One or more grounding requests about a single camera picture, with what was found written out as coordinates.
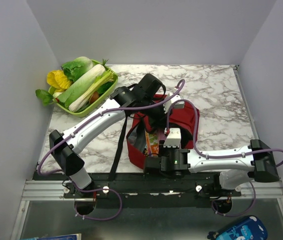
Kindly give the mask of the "red backpack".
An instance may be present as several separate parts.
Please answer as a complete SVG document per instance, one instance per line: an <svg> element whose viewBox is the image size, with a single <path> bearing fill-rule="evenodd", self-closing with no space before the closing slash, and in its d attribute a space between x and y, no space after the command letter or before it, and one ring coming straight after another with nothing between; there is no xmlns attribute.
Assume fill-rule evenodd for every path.
<svg viewBox="0 0 283 240"><path fill-rule="evenodd" d="M184 108L172 111L169 117L169 126L180 128L182 135L181 147L183 149L193 147L193 136L198 135L194 133L195 127L199 126L198 123L195 123L195 120L198 119L199 117L195 116L194 110L189 103L186 103ZM151 125L149 117L141 112L137 112L133 115L132 126L129 131L126 131L126 127L127 122L125 121L118 140L115 158L108 175L109 181L114 181L116 178L116 170L120 161L124 141L127 143L129 161L143 170L148 154L147 151L144 151L146 149L145 132L153 134L160 129L159 127Z"/></svg>

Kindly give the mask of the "orange paperback book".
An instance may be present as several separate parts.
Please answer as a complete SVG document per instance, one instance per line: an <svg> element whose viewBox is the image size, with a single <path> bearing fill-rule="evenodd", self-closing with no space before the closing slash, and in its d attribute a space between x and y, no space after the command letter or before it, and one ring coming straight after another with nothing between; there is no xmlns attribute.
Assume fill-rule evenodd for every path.
<svg viewBox="0 0 283 240"><path fill-rule="evenodd" d="M156 132L148 133L145 131L145 156L156 157L159 155L159 138Z"/></svg>

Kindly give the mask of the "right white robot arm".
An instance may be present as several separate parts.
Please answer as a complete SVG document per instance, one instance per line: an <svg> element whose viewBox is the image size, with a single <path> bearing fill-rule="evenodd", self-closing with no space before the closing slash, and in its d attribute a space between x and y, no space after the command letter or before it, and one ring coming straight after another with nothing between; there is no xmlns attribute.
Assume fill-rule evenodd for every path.
<svg viewBox="0 0 283 240"><path fill-rule="evenodd" d="M223 196L229 190L254 180L258 183L279 181L273 149L259 139L240 148L203 151L160 147L159 154L148 156L144 172L179 177L186 174L217 171L212 192Z"/></svg>

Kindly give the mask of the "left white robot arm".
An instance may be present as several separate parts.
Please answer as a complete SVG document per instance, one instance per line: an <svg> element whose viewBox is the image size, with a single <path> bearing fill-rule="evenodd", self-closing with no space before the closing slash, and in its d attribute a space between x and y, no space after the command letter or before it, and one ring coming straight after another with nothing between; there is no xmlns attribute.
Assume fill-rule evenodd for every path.
<svg viewBox="0 0 283 240"><path fill-rule="evenodd" d="M178 93L156 97L156 92L163 86L159 79L147 73L132 87L116 88L94 114L74 127L63 133L54 130L49 135L49 153L62 172L74 183L75 192L80 197L86 198L92 193L93 180L85 170L84 161L79 154L100 133L131 114L145 114L153 119L156 125L165 121L172 99Z"/></svg>

